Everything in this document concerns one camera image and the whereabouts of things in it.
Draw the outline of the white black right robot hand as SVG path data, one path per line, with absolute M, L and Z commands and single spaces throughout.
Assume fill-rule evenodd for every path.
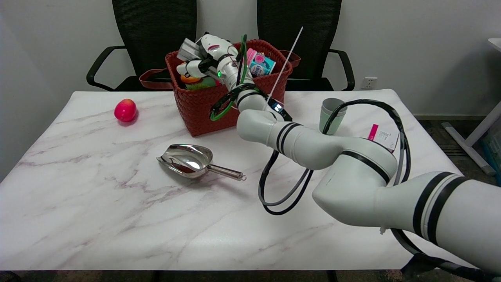
M 235 59 L 237 55 L 235 45 L 209 33 L 195 42 L 185 38 L 177 54 L 177 59 L 183 62 L 177 66 L 177 73 L 195 78 L 209 76 L 222 82 L 218 71 L 220 61 L 226 57 Z

